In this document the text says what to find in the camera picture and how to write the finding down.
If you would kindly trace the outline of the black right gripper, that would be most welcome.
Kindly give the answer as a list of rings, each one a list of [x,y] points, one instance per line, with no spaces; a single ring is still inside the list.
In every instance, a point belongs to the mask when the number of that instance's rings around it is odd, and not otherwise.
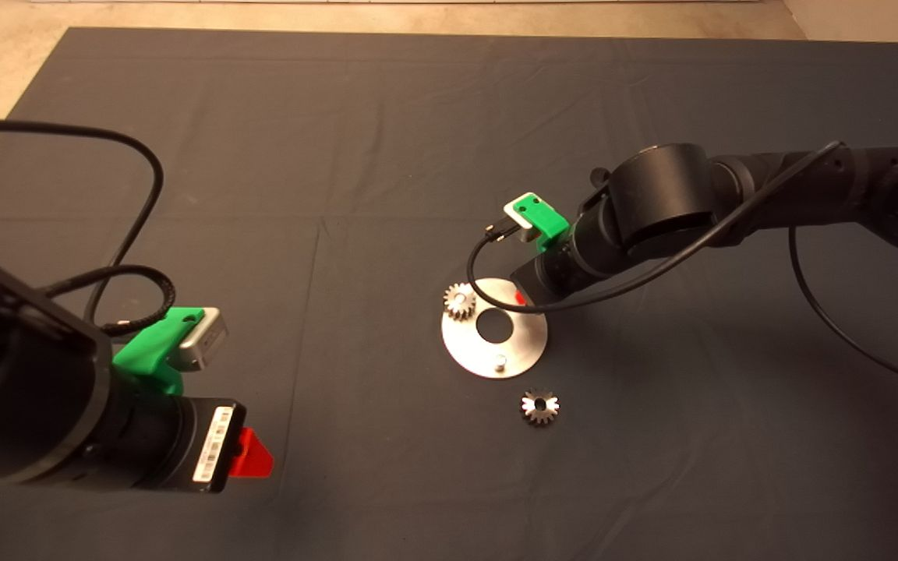
[[[545,252],[518,266],[510,274],[516,285],[517,305],[553,305],[595,284],[595,276],[586,270],[568,242],[556,242]]]

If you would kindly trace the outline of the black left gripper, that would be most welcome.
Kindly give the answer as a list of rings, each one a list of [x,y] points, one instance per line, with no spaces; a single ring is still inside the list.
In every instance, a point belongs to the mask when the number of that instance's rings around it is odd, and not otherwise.
[[[235,399],[147,395],[110,453],[111,476],[131,488],[213,494],[229,476],[270,477],[274,458],[246,419]]]

